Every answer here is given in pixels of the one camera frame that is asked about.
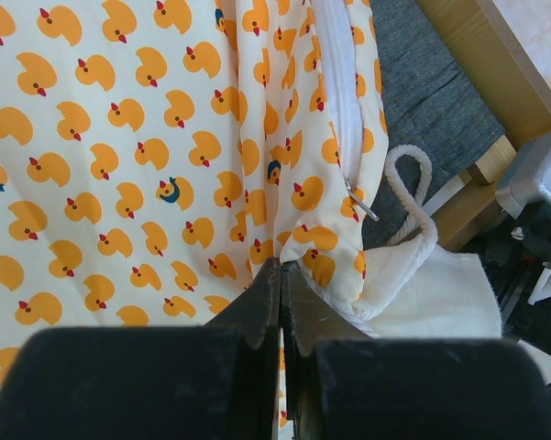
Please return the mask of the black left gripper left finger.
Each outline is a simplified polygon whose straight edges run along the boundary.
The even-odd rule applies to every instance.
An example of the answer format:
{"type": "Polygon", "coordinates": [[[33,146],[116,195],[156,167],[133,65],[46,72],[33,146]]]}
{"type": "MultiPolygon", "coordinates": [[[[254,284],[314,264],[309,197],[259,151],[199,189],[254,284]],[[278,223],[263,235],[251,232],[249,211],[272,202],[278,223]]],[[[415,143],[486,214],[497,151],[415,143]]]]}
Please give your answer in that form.
{"type": "Polygon", "coordinates": [[[0,390],[0,439],[273,439],[281,265],[202,326],[32,336],[0,390]]]}

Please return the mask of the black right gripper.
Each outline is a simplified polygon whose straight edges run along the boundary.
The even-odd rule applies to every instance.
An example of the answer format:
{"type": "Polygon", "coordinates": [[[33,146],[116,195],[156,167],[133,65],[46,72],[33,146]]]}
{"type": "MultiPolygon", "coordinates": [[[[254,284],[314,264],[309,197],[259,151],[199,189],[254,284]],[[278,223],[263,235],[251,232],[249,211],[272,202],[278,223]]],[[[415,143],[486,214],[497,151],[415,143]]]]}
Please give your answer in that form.
{"type": "Polygon", "coordinates": [[[501,309],[503,333],[551,344],[551,206],[527,205],[463,249],[479,255],[501,309]]]}

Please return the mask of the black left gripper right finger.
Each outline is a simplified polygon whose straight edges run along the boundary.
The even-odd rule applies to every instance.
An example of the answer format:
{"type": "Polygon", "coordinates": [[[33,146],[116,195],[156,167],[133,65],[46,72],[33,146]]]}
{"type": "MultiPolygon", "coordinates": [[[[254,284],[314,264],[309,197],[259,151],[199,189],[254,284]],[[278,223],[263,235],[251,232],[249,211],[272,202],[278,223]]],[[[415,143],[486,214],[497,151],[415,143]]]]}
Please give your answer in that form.
{"type": "Polygon", "coordinates": [[[520,347],[381,339],[281,269],[286,415],[297,439],[551,439],[551,390],[520,347]]]}

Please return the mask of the wooden pet bed frame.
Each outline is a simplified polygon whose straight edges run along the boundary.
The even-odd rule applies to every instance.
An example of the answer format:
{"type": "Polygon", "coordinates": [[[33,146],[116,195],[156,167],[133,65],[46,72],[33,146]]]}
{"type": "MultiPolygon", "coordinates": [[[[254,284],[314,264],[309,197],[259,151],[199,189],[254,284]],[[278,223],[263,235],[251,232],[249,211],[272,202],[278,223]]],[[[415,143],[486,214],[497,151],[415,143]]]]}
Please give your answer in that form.
{"type": "Polygon", "coordinates": [[[433,215],[442,248],[457,251],[500,212],[499,180],[517,151],[551,131],[551,89],[492,1],[422,1],[419,6],[505,129],[462,172],[465,185],[433,215]]]}

